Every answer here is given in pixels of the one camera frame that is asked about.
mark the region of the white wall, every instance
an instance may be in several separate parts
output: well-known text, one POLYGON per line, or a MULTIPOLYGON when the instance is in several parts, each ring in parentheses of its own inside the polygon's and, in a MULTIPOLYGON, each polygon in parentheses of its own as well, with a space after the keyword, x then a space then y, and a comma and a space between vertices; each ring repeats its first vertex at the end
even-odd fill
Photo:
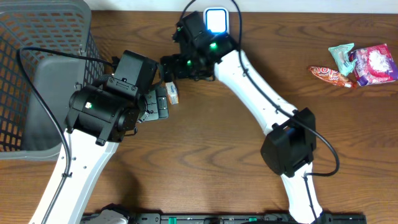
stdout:
MULTIPOLYGON (((92 10, 124 11, 182 11, 190 2, 190 0, 85 1, 92 10)), ((398 0, 236 0, 236 2, 241 11, 246 12, 398 13, 398 0)), ((224 6, 229 11, 236 11, 230 0, 197 0, 188 11, 203 11, 210 6, 224 6)))

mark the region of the wood grain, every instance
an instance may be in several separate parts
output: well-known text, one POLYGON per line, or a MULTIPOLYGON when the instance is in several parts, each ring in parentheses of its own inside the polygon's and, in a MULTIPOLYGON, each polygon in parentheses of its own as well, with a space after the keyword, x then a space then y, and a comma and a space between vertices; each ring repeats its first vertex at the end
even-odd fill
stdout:
MULTIPOLYGON (((93 12, 101 55, 129 49, 158 60, 178 53, 171 41, 179 13, 93 12)), ((363 212, 368 223, 397 223, 398 83, 350 90, 314 77, 309 65, 337 69, 328 47, 387 43, 398 58, 398 17, 377 14, 244 13, 243 48, 256 70, 336 147, 340 172, 315 178, 318 201, 331 212, 363 212)), ((231 14, 231 33, 238 20, 231 14)), ((105 167, 86 212, 109 203, 164 213, 256 213, 287 210, 280 177, 263 162, 264 136, 250 112, 220 82, 179 80, 170 118, 139 125, 105 167)), ((318 142, 314 169, 334 166, 318 142)), ((0 161, 0 222, 27 223, 53 162, 0 161)))

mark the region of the orange wrapper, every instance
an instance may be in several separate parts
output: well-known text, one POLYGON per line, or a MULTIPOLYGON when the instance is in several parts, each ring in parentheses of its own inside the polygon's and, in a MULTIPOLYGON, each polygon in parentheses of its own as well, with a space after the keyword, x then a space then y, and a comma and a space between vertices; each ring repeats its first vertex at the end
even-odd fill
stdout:
POLYGON ((356 88, 356 83, 345 77, 340 72, 334 71, 330 68, 309 66, 308 70, 316 77, 331 83, 336 86, 343 86, 347 88, 356 88))

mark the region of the green light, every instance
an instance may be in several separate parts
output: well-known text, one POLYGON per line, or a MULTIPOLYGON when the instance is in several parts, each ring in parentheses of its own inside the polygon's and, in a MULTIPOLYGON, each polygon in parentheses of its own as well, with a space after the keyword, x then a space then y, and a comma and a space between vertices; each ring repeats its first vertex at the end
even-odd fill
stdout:
POLYGON ((217 44, 215 42, 211 43, 210 44, 210 48, 213 49, 213 50, 217 49, 217 44))

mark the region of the gray plastic basket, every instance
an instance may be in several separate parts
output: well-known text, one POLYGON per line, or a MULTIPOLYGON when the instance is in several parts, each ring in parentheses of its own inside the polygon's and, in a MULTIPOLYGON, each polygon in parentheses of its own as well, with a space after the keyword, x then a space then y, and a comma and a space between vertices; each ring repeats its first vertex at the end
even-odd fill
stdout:
MULTIPOLYGON (((35 46, 96 57, 91 11, 82 0, 0 2, 0 159, 49 160, 60 137, 19 73, 16 50, 35 46)), ((103 74, 97 62, 22 53, 22 63, 62 128, 72 93, 103 74)))

